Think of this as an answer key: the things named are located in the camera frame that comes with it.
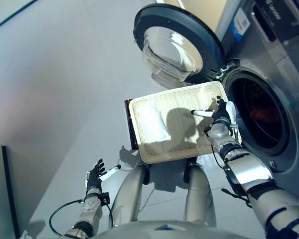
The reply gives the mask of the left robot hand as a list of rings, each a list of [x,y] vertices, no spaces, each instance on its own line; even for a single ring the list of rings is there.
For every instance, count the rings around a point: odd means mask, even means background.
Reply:
[[[86,174],[86,194],[92,189],[99,189],[102,192],[101,183],[115,175],[120,169],[121,165],[117,164],[106,171],[103,159],[98,160],[92,170],[88,171]]]

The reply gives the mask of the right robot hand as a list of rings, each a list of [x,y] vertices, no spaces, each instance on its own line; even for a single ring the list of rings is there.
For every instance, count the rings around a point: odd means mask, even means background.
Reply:
[[[213,118],[214,120],[226,118],[229,124],[236,124],[236,108],[232,101],[224,101],[220,96],[217,96],[217,110],[192,110],[191,114],[199,117]]]

